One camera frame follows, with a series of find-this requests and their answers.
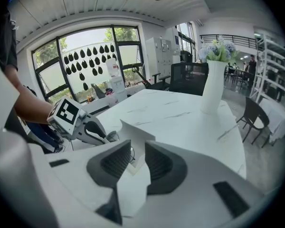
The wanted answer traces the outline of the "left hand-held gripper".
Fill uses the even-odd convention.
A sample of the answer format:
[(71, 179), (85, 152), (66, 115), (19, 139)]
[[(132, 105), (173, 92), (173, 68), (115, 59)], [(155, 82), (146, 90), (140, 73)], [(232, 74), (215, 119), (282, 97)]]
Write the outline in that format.
[(54, 104), (47, 122), (62, 137), (72, 140), (75, 136), (75, 130), (82, 124), (84, 118), (86, 130), (80, 134), (82, 142), (99, 146), (120, 140), (116, 131), (106, 135), (103, 125), (95, 116), (87, 115), (80, 103), (66, 96)]

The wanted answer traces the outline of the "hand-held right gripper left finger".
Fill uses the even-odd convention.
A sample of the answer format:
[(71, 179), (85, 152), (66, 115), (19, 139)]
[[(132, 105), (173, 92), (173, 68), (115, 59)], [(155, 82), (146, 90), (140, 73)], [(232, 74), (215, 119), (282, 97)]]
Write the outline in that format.
[(117, 183), (130, 158), (130, 142), (45, 155), (29, 145), (37, 179), (59, 228), (120, 228)]

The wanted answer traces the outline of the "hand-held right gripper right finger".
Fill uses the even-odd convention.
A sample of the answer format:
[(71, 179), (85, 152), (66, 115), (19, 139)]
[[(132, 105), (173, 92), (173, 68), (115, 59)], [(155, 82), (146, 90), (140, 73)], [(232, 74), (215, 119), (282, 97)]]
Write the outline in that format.
[(249, 181), (204, 154), (147, 141), (145, 160), (151, 184), (134, 228), (215, 228), (263, 198)]

